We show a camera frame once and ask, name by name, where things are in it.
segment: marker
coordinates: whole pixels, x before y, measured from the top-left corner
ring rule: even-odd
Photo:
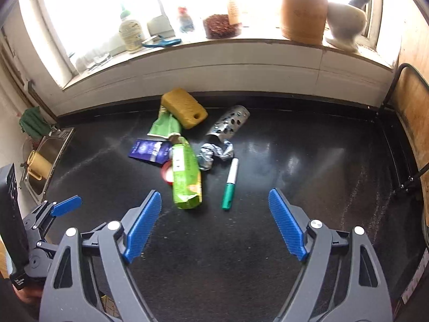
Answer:
[[[231,162],[230,172],[228,173],[227,185],[225,186],[224,199],[222,200],[222,209],[229,210],[234,197],[235,179],[239,168],[239,159],[233,158]]]

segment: dark green cloth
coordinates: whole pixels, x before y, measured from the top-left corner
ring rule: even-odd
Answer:
[[[45,121],[38,106],[25,110],[19,125],[23,132],[37,142],[51,131],[51,125]]]

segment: sink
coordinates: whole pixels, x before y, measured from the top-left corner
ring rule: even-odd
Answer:
[[[33,197],[37,204],[42,203],[46,191],[48,190],[52,174],[54,173],[54,168],[68,142],[70,141],[73,132],[74,128],[56,130],[51,132],[50,136],[44,137],[40,142],[40,145],[36,151],[52,164],[48,179],[37,180],[27,171],[24,172],[20,186],[25,186],[29,190],[31,197]]]

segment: purple wrapper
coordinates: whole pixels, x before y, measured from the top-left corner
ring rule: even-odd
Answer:
[[[139,139],[134,144],[128,157],[164,164],[170,159],[171,146],[168,141],[157,142],[155,140]]]

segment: blue gripper pad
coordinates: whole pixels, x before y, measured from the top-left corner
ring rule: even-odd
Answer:
[[[286,242],[287,249],[291,254],[296,255],[298,259],[302,261],[308,254],[304,247],[304,235],[276,189],[272,189],[269,192],[268,205],[277,223],[278,229],[282,234],[283,240]]]
[[[127,247],[122,255],[127,263],[138,257],[161,212],[161,194],[154,192],[127,235]]]
[[[79,208],[81,204],[82,199],[78,195],[73,196],[68,200],[57,203],[55,206],[53,206],[51,210],[51,215],[53,217],[61,217],[62,215],[74,211],[76,208]]]

